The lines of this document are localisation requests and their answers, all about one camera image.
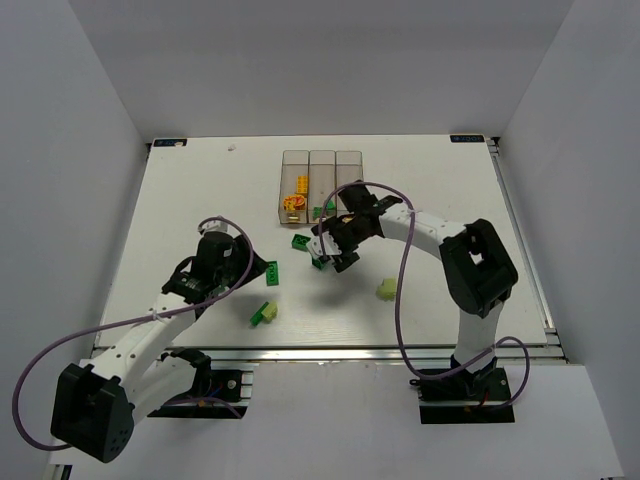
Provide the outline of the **yellow lego brick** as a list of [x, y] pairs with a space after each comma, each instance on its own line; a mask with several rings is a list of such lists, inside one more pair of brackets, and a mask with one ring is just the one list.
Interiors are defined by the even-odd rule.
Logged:
[[309, 188], [308, 176], [307, 175], [298, 176], [296, 180], [296, 190], [295, 190], [296, 194], [307, 196], [308, 188]]

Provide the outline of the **orange round lego piece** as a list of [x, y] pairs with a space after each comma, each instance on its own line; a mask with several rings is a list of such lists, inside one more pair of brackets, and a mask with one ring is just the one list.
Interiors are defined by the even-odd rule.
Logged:
[[305, 196], [294, 194], [294, 195], [288, 195], [284, 199], [286, 199], [286, 198], [290, 198], [290, 199], [293, 199], [295, 201], [295, 210], [294, 211], [301, 211], [301, 210], [305, 210], [306, 209], [307, 199], [306, 199]]

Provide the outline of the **green sloped lego brick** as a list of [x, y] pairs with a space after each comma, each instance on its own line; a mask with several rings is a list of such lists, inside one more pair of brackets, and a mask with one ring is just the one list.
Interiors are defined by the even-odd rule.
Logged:
[[327, 268], [330, 265], [330, 262], [331, 262], [331, 258], [328, 256], [320, 256], [318, 258], [313, 258], [311, 261], [312, 265], [320, 271]]

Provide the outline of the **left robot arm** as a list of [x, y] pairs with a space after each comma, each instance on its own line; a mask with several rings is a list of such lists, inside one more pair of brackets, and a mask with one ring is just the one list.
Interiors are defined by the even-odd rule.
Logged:
[[242, 235], [202, 234], [162, 286], [151, 319], [85, 365], [60, 374], [52, 435], [103, 463], [119, 456], [134, 427], [165, 403], [205, 396], [213, 385], [211, 359], [194, 348], [170, 344], [233, 288], [266, 272], [268, 263]]

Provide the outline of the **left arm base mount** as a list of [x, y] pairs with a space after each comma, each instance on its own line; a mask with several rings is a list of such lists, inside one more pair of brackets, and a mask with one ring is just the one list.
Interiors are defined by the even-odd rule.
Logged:
[[179, 359], [189, 365], [194, 377], [189, 389], [171, 397], [149, 414], [150, 418], [174, 419], [241, 419], [247, 407], [240, 403], [244, 372], [239, 369], [217, 368], [204, 352], [180, 348], [163, 353], [161, 361]]

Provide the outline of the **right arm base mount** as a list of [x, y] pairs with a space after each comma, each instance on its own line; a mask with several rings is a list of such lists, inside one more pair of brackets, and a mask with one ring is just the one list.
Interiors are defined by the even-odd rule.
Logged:
[[503, 368], [468, 377], [465, 372], [440, 380], [414, 378], [423, 425], [511, 424], [511, 389]]

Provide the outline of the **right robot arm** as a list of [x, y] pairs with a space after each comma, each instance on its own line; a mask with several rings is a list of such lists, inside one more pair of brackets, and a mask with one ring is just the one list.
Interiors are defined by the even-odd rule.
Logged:
[[312, 259], [342, 272], [359, 258], [361, 243], [380, 237], [404, 244], [397, 293], [401, 294], [412, 248], [439, 260], [448, 292], [459, 309], [458, 338], [450, 369], [439, 374], [415, 370], [426, 381], [466, 372], [476, 374], [493, 365], [496, 349], [506, 343], [497, 326], [506, 301], [519, 280], [516, 267], [494, 226], [487, 220], [459, 223], [417, 209], [408, 196], [388, 187], [387, 196], [371, 193], [371, 181], [338, 187], [334, 195], [346, 214], [320, 220], [306, 248]]

